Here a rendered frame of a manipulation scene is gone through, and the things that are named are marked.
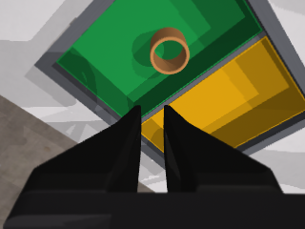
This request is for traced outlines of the bronze bushing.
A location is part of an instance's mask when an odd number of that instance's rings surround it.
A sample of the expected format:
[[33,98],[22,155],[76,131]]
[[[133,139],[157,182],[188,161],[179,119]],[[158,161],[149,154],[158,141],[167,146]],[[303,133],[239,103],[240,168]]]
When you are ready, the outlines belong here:
[[[155,48],[162,42],[173,40],[180,43],[184,48],[181,53],[173,59],[162,59],[154,52]],[[163,28],[157,31],[151,40],[150,60],[152,66],[160,73],[174,74],[182,71],[188,64],[190,58],[189,48],[183,33],[176,28]]]

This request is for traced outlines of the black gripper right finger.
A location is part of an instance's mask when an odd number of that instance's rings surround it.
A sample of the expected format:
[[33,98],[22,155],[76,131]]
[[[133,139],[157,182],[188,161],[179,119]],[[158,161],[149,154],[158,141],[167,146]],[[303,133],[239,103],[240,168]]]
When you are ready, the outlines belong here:
[[164,105],[163,133],[167,192],[284,194],[271,168],[195,127],[170,105]]

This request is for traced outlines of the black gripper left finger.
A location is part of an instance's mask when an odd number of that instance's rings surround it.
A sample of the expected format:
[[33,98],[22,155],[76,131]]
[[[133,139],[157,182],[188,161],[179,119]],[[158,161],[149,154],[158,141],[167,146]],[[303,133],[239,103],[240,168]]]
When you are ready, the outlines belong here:
[[110,127],[35,167],[20,195],[35,189],[137,192],[141,128],[136,105]]

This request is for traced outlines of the yellow bin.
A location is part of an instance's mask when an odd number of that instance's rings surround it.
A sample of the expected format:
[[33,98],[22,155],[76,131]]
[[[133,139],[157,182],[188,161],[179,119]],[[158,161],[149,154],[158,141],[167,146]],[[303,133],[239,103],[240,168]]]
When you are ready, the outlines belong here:
[[[168,104],[234,148],[305,111],[304,96],[266,35],[238,56]],[[141,123],[141,135],[164,153],[163,120],[164,108]]]

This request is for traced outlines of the dark grey divided bin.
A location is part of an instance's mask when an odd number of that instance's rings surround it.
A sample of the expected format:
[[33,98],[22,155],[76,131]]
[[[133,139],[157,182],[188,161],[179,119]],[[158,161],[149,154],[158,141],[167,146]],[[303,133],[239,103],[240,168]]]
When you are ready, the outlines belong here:
[[[86,88],[75,77],[68,73],[56,61],[114,1],[115,0],[93,0],[34,64],[37,69],[47,75],[50,79],[52,79],[55,83],[57,83],[60,87],[71,94],[110,126],[116,123],[122,117],[100,98],[98,98],[94,93],[92,93],[88,88]],[[240,53],[247,50],[265,35],[268,37],[269,41],[274,47],[274,50],[305,98],[305,66],[303,65],[287,33],[284,31],[277,16],[275,15],[269,1],[245,1],[263,31],[242,45],[240,48],[229,54],[216,65],[211,67],[209,70],[198,76],[197,79],[168,98],[148,114],[144,115],[141,118],[141,123],[163,109],[164,105],[170,104],[180,95],[191,89],[210,74],[214,73]],[[305,128],[305,111],[278,124],[263,134],[237,146],[235,149],[250,156],[303,128]],[[143,135],[141,135],[141,151],[165,170],[164,153]]]

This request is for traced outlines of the green bin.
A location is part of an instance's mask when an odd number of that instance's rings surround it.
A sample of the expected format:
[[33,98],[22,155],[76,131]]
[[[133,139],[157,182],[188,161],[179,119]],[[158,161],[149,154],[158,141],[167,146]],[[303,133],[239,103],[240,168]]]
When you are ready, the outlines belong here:
[[[142,118],[263,31],[245,0],[116,1],[56,62],[121,117],[140,105]],[[190,52],[174,74],[150,60],[153,35],[167,27]]]

